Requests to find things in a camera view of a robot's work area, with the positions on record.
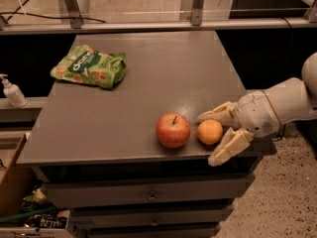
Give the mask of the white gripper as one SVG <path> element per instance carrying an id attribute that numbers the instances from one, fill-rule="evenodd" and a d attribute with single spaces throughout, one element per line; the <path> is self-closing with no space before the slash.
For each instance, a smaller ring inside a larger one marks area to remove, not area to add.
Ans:
<path id="1" fill-rule="evenodd" d="M 220 144 L 208 158 L 211 167 L 221 166 L 245 151 L 254 136 L 263 138 L 275 133 L 280 127 L 268 97 L 260 90 L 241 97 L 238 102 L 227 101 L 197 116 L 198 122 L 210 119 L 223 126 L 245 128 L 237 131 L 229 128 L 226 131 Z"/>

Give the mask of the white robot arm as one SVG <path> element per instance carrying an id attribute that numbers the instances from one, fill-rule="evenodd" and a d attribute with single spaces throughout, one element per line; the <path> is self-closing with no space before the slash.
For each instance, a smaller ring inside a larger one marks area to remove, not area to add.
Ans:
<path id="1" fill-rule="evenodd" d="M 221 166 L 242 153 L 254 138 L 277 132 L 293 121 L 317 118 L 317 54 L 311 55 L 301 70 L 301 78 L 292 77 L 264 90 L 227 101 L 200 114 L 199 122 L 216 120 L 227 126 L 220 144 L 208 158 L 211 167 Z"/>

